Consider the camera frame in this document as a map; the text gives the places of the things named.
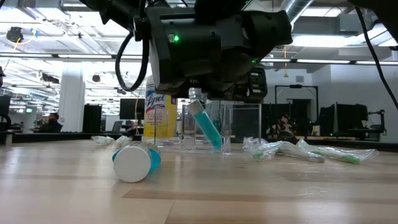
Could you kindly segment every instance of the blue liquid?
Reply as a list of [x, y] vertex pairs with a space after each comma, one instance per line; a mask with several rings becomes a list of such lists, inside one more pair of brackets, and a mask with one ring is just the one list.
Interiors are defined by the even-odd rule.
[[152, 164], [150, 165], [150, 170], [149, 170], [149, 173], [151, 173], [154, 170], [156, 170], [156, 168], [160, 165], [160, 163], [162, 162], [162, 158], [160, 158], [159, 153], [157, 153], [157, 151], [155, 151], [153, 149], [149, 149], [149, 154], [150, 154], [150, 158], [152, 161]]
[[114, 162], [114, 159], [116, 158], [116, 156], [119, 154], [121, 149], [119, 149], [117, 152], [115, 152], [112, 156], [112, 161]]
[[209, 116], [204, 111], [201, 111], [195, 115], [193, 115], [199, 127], [205, 134], [205, 136], [209, 139], [211, 145], [215, 149], [221, 149], [221, 135], [217, 131], [216, 126], [214, 126], [213, 122], [211, 122]]

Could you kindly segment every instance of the black cable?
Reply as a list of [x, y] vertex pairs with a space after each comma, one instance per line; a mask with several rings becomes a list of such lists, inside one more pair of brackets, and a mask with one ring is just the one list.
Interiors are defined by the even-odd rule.
[[136, 90], [141, 83], [145, 79], [145, 75], [147, 73], [147, 67], [148, 67], [148, 61], [149, 61], [149, 39], [144, 38], [142, 40], [142, 60], [141, 60], [141, 68], [139, 70], [139, 74], [137, 77], [137, 80], [134, 82], [132, 87], [128, 88], [123, 80], [123, 76], [120, 72], [120, 61], [122, 58], [122, 54], [124, 52], [124, 49], [126, 48], [127, 44], [131, 40], [131, 38], [134, 37], [134, 33], [130, 32], [129, 35], [124, 39], [122, 45], [120, 46], [119, 52], [116, 55], [116, 61], [115, 61], [115, 72], [116, 72], [116, 77], [118, 78], [120, 87], [123, 90], [126, 91], [134, 91]]
[[365, 36], [366, 44], [368, 45], [369, 50], [370, 50], [370, 52], [372, 54], [373, 60], [376, 63], [376, 68], [377, 68], [377, 70], [379, 72], [380, 79], [383, 82], [384, 87], [386, 88], [388, 94], [390, 95], [392, 101], [394, 102], [394, 105], [396, 106], [396, 108], [398, 110], [397, 99], [395, 98], [395, 96], [394, 96], [393, 92], [391, 91], [386, 79], [384, 78], [384, 74], [383, 74], [383, 71], [381, 70], [379, 59], [378, 59], [378, 57], [377, 57], [377, 55], [376, 55], [376, 53], [375, 53], [375, 51], [373, 49], [371, 40], [370, 40], [370, 38], [368, 36], [368, 31], [366, 30], [365, 20], [363, 19], [362, 12], [361, 12], [361, 10], [358, 7], [355, 7], [355, 11], [358, 14], [359, 21], [361, 22], [361, 26], [362, 26], [363, 34]]
[[140, 0], [138, 4], [138, 17], [144, 18], [146, 0]]
[[0, 9], [2, 8], [2, 5], [4, 4], [5, 1], [6, 1], [6, 0], [1, 0], [1, 1], [0, 1]]
[[185, 0], [180, 0], [180, 1], [185, 5], [185, 7], [188, 7], [188, 4]]

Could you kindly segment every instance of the green led light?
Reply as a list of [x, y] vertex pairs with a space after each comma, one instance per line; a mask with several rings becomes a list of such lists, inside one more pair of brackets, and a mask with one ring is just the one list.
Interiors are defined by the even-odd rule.
[[180, 37], [178, 35], [174, 35], [174, 42], [178, 42], [180, 40]]

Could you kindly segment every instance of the white pillar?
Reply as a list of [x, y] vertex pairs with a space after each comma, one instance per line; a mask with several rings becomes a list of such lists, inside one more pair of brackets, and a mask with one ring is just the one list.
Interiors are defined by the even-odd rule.
[[83, 62], [64, 62], [58, 112], [62, 131], [82, 131], [85, 91]]
[[35, 120], [37, 118], [37, 107], [33, 106], [27, 106], [26, 107], [26, 112], [24, 114], [24, 132], [25, 133], [32, 133], [32, 131], [29, 131], [30, 129], [35, 128]]

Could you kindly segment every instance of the office chair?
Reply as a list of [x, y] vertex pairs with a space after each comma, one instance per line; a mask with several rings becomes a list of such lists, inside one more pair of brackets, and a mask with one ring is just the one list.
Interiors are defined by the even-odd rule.
[[105, 133], [108, 134], [120, 134], [120, 130], [122, 129], [123, 121], [115, 121], [113, 123], [112, 131], [107, 131]]

